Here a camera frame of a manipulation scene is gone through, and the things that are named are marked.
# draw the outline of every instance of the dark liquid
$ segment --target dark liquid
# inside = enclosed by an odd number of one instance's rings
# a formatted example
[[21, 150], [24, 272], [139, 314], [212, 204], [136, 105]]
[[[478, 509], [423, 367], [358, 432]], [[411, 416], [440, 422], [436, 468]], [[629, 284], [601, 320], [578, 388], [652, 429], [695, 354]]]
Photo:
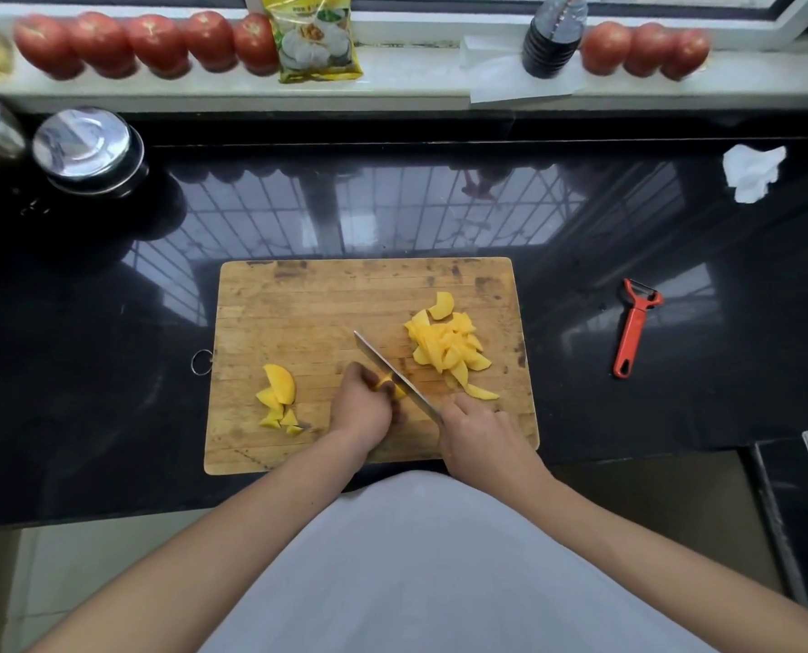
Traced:
[[581, 39], [573, 43], [556, 43], [543, 36], [534, 23], [525, 34], [521, 51], [521, 64], [530, 75], [540, 78], [555, 77], [579, 48]]

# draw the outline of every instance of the knife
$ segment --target knife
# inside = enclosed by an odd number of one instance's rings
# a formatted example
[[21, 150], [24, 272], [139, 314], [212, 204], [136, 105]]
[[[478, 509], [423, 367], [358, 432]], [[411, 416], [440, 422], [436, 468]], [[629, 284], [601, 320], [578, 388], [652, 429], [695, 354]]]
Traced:
[[441, 414], [437, 412], [437, 408], [431, 405], [416, 386], [411, 383], [403, 373], [399, 372], [391, 362], [379, 354], [379, 351], [371, 346], [370, 342], [361, 336], [358, 330], [354, 330], [353, 334], [355, 334], [355, 343], [358, 348], [371, 358], [377, 366], [382, 366], [387, 371], [392, 372], [392, 382], [403, 389], [407, 393], [407, 396], [413, 399], [416, 405], [422, 408], [422, 411], [434, 420], [435, 424], [443, 426], [443, 418]]

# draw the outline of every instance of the peeler handle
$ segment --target peeler handle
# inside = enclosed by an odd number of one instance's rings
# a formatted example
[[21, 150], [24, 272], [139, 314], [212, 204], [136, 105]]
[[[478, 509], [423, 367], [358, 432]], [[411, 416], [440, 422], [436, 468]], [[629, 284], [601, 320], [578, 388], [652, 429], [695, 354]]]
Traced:
[[613, 365], [613, 375], [616, 378], [627, 378], [634, 368], [634, 358], [637, 356], [637, 347], [640, 345], [642, 328], [646, 325], [646, 312], [632, 307], [627, 312], [627, 321], [624, 324], [622, 342], [616, 354], [616, 363]]

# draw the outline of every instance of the tile floor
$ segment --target tile floor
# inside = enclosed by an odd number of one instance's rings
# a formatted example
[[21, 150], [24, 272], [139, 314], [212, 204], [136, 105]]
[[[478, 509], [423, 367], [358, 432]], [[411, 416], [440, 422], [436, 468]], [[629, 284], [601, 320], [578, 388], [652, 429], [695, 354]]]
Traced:
[[[781, 590], [734, 452], [564, 467], [555, 473], [616, 513]], [[203, 513], [0, 532], [0, 653], [28, 647], [108, 580]]]

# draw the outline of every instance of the food packet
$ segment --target food packet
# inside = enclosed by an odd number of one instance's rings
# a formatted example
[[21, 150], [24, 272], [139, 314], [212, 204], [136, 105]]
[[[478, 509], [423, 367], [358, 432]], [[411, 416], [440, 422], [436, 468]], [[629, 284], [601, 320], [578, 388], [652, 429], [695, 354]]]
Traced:
[[352, 0], [262, 0], [280, 55], [280, 82], [355, 80]]

